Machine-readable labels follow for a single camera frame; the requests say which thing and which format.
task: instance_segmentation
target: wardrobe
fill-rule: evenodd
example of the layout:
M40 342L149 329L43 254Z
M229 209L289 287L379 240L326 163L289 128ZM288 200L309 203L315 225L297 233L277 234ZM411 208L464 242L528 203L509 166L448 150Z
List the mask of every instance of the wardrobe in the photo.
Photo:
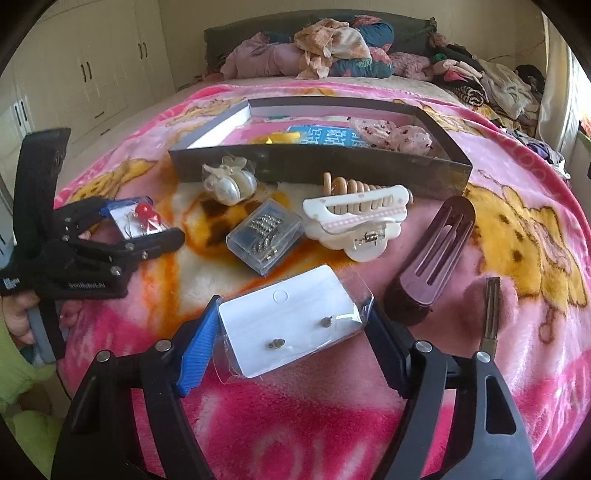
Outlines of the wardrobe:
M0 174L27 132L70 127L68 157L174 93L158 0L60 0L0 77Z

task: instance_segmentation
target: curtain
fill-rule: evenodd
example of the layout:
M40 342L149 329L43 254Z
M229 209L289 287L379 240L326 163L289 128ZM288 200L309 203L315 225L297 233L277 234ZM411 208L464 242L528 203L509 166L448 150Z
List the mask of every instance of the curtain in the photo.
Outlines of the curtain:
M568 164L583 118L578 97L580 81L586 76L562 35L545 15L544 30L547 72L537 137L562 154Z

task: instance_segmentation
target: bolt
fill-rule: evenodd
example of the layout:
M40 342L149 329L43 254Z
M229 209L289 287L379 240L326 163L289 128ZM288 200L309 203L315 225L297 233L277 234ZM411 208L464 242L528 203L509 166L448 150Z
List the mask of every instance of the bolt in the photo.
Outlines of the bolt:
M429 342L426 342L425 340L419 340L414 344L414 347L422 353L429 353L431 350L433 350L433 345L431 345Z
M279 350L279 348L281 348L284 345L285 345L285 340L283 338L276 338L271 343L269 343L269 348L274 348L276 350Z
M491 361L491 356L483 351L480 352L476 352L476 358L478 359L479 362L482 362L483 364L487 364L488 362Z
M158 340L156 342L156 350L159 352L168 352L172 346L173 344L170 340Z
M106 362L109 358L111 358L111 352L108 350L101 350L96 354L96 361L100 363Z

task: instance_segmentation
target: beige wall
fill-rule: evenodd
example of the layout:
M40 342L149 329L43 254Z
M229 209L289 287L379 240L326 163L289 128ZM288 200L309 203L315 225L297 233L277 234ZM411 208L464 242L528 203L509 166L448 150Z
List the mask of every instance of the beige wall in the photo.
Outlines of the beige wall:
M532 47L544 39L541 14L530 0L160 0L168 58L177 87L205 71L206 28L225 25L260 15L312 8L356 8L388 11L414 18L435 17L438 30L453 43L470 52L499 61L513 68L534 63L545 70L545 47L533 54Z

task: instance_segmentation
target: headboard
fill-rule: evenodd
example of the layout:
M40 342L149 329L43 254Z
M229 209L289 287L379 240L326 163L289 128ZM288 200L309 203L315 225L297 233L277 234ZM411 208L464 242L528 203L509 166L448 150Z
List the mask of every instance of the headboard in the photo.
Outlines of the headboard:
M431 54L428 39L431 33L437 31L437 22L434 18L421 20L403 15L368 10L299 10L296 12L248 18L228 25L222 25L221 27L208 28L205 31L207 71L213 72L218 69L225 61L226 56L234 48L260 31L281 32L292 37L306 25L314 24L322 18L341 15L371 15L380 17L390 23L394 27L395 38L390 52L405 51L424 56Z

